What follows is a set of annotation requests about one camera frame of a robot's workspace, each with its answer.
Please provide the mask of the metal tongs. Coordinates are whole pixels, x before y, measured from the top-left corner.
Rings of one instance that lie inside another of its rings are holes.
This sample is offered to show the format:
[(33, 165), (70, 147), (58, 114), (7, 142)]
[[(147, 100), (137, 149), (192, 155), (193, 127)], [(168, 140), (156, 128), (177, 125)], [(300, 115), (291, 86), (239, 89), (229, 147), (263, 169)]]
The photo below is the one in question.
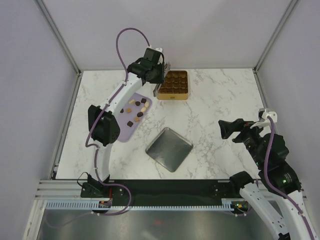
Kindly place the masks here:
[(153, 96), (157, 97), (159, 93), (159, 89), (161, 88), (162, 84), (165, 82), (165, 77), (171, 69), (171, 63), (169, 61), (162, 64), (162, 72), (160, 73), (158, 80), (156, 81), (156, 85), (153, 89)]

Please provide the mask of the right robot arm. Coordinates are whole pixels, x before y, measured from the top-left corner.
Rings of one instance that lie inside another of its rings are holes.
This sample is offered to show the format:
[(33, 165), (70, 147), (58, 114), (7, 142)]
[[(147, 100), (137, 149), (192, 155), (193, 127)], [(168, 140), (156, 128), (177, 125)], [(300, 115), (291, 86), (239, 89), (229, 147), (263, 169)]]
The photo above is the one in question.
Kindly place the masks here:
[(228, 191), (233, 197), (244, 198), (265, 223), (275, 240), (316, 240), (304, 205), (302, 186), (293, 168), (286, 162), (289, 149), (283, 136), (275, 133), (275, 114), (261, 116), (259, 121), (238, 118), (233, 122), (219, 120), (221, 137), (243, 143), (259, 170), (262, 184), (276, 201), (279, 211), (270, 204), (253, 178), (241, 171), (230, 177)]

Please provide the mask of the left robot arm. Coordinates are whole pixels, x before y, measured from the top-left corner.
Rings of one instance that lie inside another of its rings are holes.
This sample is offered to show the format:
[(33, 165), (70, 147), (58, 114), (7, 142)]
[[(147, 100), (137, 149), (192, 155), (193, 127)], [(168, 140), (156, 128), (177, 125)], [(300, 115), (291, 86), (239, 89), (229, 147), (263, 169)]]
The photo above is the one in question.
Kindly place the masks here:
[(165, 80), (165, 56), (162, 48), (148, 46), (143, 57), (124, 68), (124, 80), (100, 105), (88, 108), (88, 130), (85, 140), (87, 148), (94, 148), (93, 165), (90, 174), (96, 180), (92, 192), (105, 197), (110, 190), (106, 179), (110, 176), (109, 163), (113, 143), (118, 139), (121, 128), (118, 116), (125, 104), (146, 83), (162, 84)]

